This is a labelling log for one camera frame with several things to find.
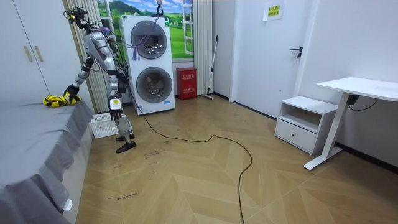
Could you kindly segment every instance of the white wardrobe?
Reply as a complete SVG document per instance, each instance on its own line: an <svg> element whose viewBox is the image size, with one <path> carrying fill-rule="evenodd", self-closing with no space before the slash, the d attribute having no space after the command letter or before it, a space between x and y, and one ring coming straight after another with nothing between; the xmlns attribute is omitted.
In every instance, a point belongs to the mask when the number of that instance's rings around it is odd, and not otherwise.
<svg viewBox="0 0 398 224"><path fill-rule="evenodd" d="M2 0L0 101L63 95L81 69L62 0ZM93 111L87 85L79 95Z"/></svg>

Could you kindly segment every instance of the washing machine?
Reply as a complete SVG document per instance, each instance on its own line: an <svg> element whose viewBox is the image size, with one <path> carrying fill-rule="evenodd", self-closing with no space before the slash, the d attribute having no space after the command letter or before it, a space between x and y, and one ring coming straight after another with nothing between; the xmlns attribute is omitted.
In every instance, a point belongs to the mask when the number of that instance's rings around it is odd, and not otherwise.
<svg viewBox="0 0 398 224"><path fill-rule="evenodd" d="M155 21L156 17L129 15L119 21L138 115L175 108L170 29L163 17ZM133 60L134 50L129 46L138 46L137 60Z"/></svg>

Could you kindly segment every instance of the washer door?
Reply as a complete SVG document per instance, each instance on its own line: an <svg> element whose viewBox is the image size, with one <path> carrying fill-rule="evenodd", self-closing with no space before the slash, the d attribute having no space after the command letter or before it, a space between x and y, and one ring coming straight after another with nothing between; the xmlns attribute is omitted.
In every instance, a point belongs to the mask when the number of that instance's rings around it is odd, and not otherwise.
<svg viewBox="0 0 398 224"><path fill-rule="evenodd" d="M158 24L141 21L132 28L131 43L133 46L138 46L137 51L141 57L156 59L166 51L167 38Z"/></svg>
<svg viewBox="0 0 398 224"><path fill-rule="evenodd" d="M173 81L165 70L149 67L139 74L136 87L143 100L149 103L159 103L169 97Z"/></svg>

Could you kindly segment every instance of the green grass picture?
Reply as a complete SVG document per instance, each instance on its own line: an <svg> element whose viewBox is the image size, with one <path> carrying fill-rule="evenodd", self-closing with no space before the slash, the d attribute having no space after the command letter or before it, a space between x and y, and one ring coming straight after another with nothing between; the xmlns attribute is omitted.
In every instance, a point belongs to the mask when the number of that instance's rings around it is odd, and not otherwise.
<svg viewBox="0 0 398 224"><path fill-rule="evenodd" d="M106 8L105 8L103 1L101 1L101 0L97 0L97 1L98 1L100 16L106 16L107 15ZM149 16L149 15L152 15L155 13L149 12L146 9L139 10L138 8L130 6L122 1L109 2L109 8L112 13L113 27L114 27L114 33L116 35L116 40L118 42L121 54L124 56L124 49L123 49L123 45L121 43L121 33L119 30L119 19L120 19L121 15ZM173 59L175 59L175 58L193 58L193 55L185 53L182 13L166 13L166 9L165 9L164 17L169 20L172 58ZM186 35L188 37L190 37L191 36L190 24L187 24L186 30L187 30ZM192 44L193 43L191 43L191 40L187 39L187 50L191 51Z"/></svg>

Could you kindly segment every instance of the broom handle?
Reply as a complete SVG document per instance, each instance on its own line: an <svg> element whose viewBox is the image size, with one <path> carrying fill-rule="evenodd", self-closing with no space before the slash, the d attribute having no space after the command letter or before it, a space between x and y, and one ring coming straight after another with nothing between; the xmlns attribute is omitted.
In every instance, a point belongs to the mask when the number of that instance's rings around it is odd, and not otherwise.
<svg viewBox="0 0 398 224"><path fill-rule="evenodd" d="M209 95L210 87L211 87L211 84L213 83L213 68L214 68L214 61L216 58L217 43L218 43L218 35L216 36L216 45L214 46L213 60L211 61L210 82L209 82L209 87L207 88L207 95Z"/></svg>

